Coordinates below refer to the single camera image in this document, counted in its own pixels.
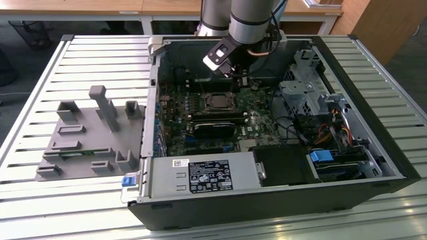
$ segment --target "barcode sticker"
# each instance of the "barcode sticker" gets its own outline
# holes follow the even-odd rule
[[[120,14],[139,14],[139,11],[120,11]]]
[[[190,159],[174,159],[173,167],[189,167]]]

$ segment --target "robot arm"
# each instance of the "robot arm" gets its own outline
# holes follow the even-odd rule
[[[231,2],[230,18],[225,16],[225,8]],[[282,0],[278,10],[283,10],[287,0]],[[205,0],[202,11],[199,36],[225,36],[226,22],[230,19],[229,35],[203,58],[205,64],[217,74],[233,77],[247,70],[259,57],[269,52],[259,53],[266,31],[273,19],[275,0]]]

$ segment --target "power supply label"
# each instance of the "power supply label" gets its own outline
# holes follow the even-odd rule
[[[191,193],[234,190],[229,160],[190,162],[189,173]]]

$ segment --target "desk leg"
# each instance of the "desk leg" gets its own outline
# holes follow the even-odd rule
[[[142,23],[142,29],[145,31],[145,35],[154,35],[153,21],[154,21],[153,16],[141,17],[141,23]]]
[[[334,28],[334,24],[337,21],[338,16],[330,16],[326,21],[323,22],[321,29],[319,29],[319,35],[330,35],[331,30]]]

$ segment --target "table surface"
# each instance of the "table surface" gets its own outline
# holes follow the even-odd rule
[[[0,0],[0,14],[201,15],[201,0]],[[341,16],[341,9],[313,9],[303,0],[289,0],[290,16]]]
[[[143,1],[145,0],[0,0],[0,14],[119,15],[120,12],[135,12],[135,14],[141,14]]]
[[[201,15],[201,0],[145,0],[142,13],[145,15]],[[303,0],[289,0],[285,14],[290,16],[310,15],[325,16],[335,15],[341,16],[343,11],[341,9],[309,8]]]

